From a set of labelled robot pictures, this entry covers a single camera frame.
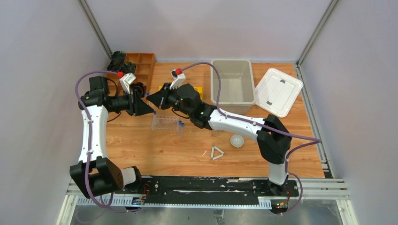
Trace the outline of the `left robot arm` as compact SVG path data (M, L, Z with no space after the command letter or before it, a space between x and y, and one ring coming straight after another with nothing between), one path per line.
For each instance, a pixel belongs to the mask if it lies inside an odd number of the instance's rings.
M123 94L110 96L109 78L89 78L90 89L79 97L78 106L83 118L83 142L81 154L69 174L86 198L110 194L128 189L140 193L144 181L136 166L119 168L107 154L106 127L110 113L125 111L130 116L153 113L154 110L143 101L146 86L135 82L132 73L118 75Z

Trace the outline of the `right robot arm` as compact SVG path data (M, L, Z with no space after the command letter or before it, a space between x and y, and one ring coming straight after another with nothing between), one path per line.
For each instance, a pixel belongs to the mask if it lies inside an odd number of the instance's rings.
M198 128L228 131L254 140L269 166L265 189L276 196L286 192L286 154L291 146L291 137L276 116L249 118L229 113L203 102L190 84L176 89L170 86L170 83L165 83L146 99L161 110L172 109L185 114Z

